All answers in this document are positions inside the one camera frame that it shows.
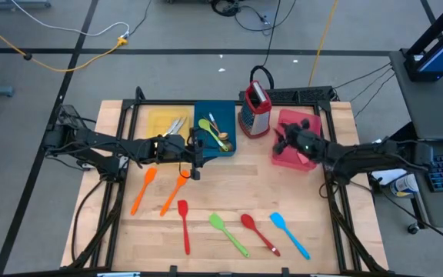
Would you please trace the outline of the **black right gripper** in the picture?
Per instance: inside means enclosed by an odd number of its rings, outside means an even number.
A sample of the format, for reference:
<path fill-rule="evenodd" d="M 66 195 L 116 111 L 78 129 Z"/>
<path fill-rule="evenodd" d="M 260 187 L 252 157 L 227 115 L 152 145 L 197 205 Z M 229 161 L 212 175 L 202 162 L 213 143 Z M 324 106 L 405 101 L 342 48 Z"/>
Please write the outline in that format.
<path fill-rule="evenodd" d="M 298 153 L 313 162 L 323 162 L 326 154 L 326 142 L 309 130 L 310 121 L 303 119 L 300 123 L 279 123 L 283 132 L 275 129 L 277 142 L 273 152 L 280 155 L 287 148 L 296 149 Z"/>

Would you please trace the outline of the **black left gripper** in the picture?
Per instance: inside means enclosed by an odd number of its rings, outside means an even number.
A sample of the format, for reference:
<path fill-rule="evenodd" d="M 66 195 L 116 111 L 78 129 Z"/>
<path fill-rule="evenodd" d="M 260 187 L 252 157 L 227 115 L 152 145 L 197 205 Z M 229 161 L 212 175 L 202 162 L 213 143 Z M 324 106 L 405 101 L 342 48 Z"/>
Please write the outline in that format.
<path fill-rule="evenodd" d="M 198 140 L 199 128 L 190 128 L 189 136 L 186 140 L 181 135 L 158 135 L 155 137 L 156 163 L 189 163 L 192 165 L 188 179 L 199 180 L 201 173 L 198 170 L 203 167 L 203 157 L 209 157 L 208 152 L 203 149 L 210 149 L 209 145 Z"/>

